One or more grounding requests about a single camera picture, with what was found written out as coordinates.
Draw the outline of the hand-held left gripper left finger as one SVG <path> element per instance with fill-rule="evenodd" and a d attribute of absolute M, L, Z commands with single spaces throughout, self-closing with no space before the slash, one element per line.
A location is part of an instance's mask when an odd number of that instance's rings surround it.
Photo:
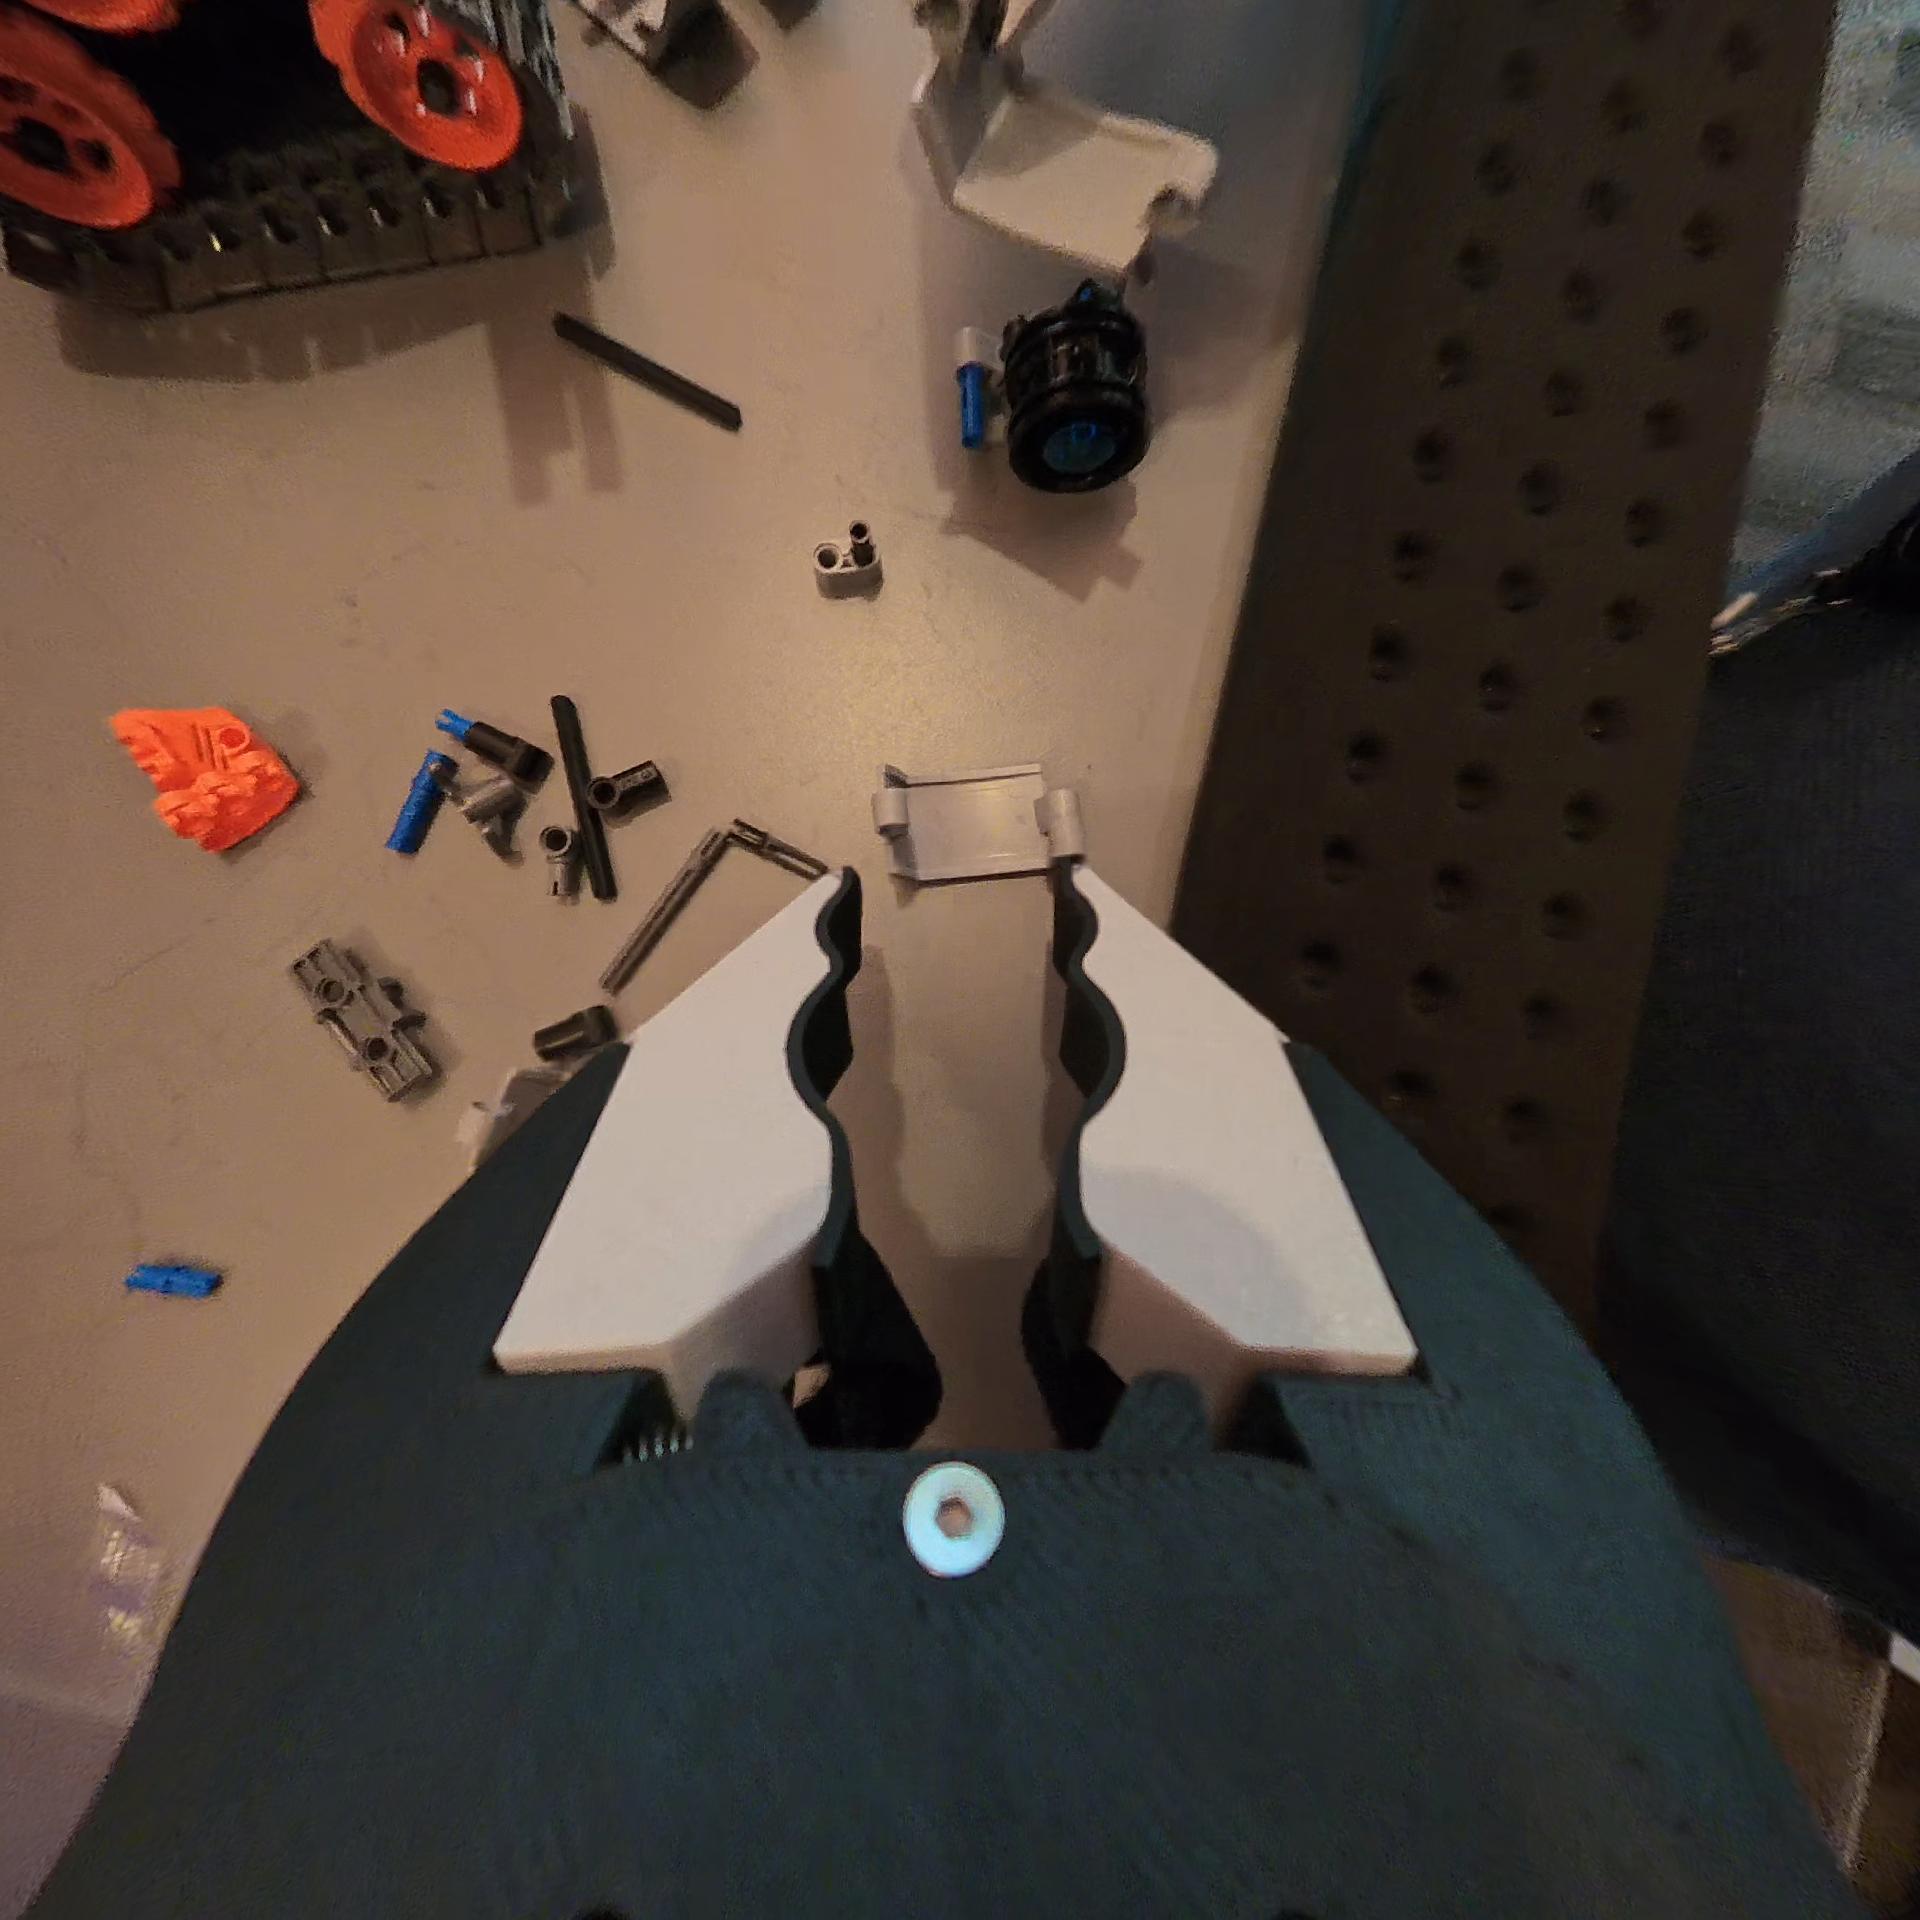
<path fill-rule="evenodd" d="M 828 870 L 635 1029 L 495 1334 L 503 1373 L 639 1372 L 690 1416 L 719 1375 L 820 1364 L 806 1439 L 920 1439 L 940 1364 L 859 1227 L 830 1104 L 859 961 L 859 876 Z"/>

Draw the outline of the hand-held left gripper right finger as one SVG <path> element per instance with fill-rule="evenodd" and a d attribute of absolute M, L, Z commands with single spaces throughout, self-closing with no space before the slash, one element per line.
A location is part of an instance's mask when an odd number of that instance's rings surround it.
<path fill-rule="evenodd" d="M 1078 1097 L 1022 1343 L 1055 1443 L 1176 1375 L 1230 1438 L 1271 1375 L 1402 1381 L 1420 1347 L 1288 1040 L 1091 869 L 1052 869 Z"/>

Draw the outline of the grey grooved curved panel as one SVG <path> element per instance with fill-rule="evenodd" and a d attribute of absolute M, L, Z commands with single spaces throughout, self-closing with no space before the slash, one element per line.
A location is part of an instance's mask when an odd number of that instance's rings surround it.
<path fill-rule="evenodd" d="M 454 1128 L 467 1171 L 480 1171 L 567 1080 L 568 1070 L 555 1062 L 526 1064 L 509 1071 L 493 1094 L 469 1104 Z"/>

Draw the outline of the dark grey axle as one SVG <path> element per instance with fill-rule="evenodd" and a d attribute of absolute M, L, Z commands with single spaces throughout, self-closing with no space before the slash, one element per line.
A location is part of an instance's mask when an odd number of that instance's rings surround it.
<path fill-rule="evenodd" d="M 642 912 L 635 929 L 615 949 L 615 955 L 603 966 L 597 980 L 600 995 L 618 996 L 626 989 L 642 960 L 658 947 L 672 921 L 714 872 L 728 843 L 731 829 L 716 828 L 687 853 L 660 895 Z"/>

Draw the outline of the grey H-shaped connector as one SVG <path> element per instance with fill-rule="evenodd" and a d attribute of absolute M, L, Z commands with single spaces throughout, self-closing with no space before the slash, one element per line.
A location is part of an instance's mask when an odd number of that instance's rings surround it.
<path fill-rule="evenodd" d="M 319 941 L 290 964 L 290 977 L 309 1014 L 382 1099 L 402 1101 L 440 1080 L 440 1064 L 423 1043 L 424 1014 L 357 951 Z"/>

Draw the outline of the long black axle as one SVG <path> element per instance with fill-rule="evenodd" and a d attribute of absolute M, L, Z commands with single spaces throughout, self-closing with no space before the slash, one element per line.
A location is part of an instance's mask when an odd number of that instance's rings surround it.
<path fill-rule="evenodd" d="M 653 356 L 606 335 L 599 326 L 565 311 L 552 313 L 550 328 L 559 343 L 591 359 L 599 368 L 669 399 L 679 408 L 728 433 L 740 432 L 742 413 L 738 405 L 707 388 L 701 382 L 658 364 Z"/>
<path fill-rule="evenodd" d="M 618 877 L 608 848 L 608 829 L 591 803 L 591 758 L 584 743 L 584 723 L 567 692 L 548 696 L 548 711 L 559 744 L 559 766 L 572 804 L 572 825 L 583 884 L 591 900 L 618 900 Z"/>

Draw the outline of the person's clothed body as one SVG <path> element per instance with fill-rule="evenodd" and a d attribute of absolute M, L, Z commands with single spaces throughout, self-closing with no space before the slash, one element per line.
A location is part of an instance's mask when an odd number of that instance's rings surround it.
<path fill-rule="evenodd" d="M 1916 453 L 1714 616 L 1599 1349 L 1717 1552 L 1918 1629 Z"/>

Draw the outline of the orange wedge brick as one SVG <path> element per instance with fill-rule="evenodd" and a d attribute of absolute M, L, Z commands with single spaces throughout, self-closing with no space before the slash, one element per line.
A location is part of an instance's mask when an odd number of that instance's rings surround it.
<path fill-rule="evenodd" d="M 152 782 L 159 820 L 206 853 L 240 848 L 302 798 L 284 757 L 229 708 L 125 708 L 108 728 Z"/>

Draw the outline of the clear plastic scrap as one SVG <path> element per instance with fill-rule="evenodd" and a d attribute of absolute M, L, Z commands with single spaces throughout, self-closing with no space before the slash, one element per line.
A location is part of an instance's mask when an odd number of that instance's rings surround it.
<path fill-rule="evenodd" d="M 93 1500 L 88 1593 L 103 1643 L 134 1657 L 152 1643 L 164 1584 L 164 1553 L 138 1504 L 100 1480 Z"/>

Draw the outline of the grey orange tracked toy robot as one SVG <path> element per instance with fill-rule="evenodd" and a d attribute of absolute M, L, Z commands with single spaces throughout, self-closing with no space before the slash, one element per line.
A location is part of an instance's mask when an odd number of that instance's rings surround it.
<path fill-rule="evenodd" d="M 139 318 L 579 221 L 542 3 L 5 3 L 5 270 Z"/>

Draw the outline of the grey bracket with orange bush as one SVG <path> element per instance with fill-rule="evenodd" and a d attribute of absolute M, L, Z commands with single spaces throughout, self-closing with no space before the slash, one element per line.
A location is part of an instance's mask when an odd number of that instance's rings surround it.
<path fill-rule="evenodd" d="M 759 54 L 718 3 L 572 3 L 589 46 L 615 46 L 660 88 L 718 112 Z"/>

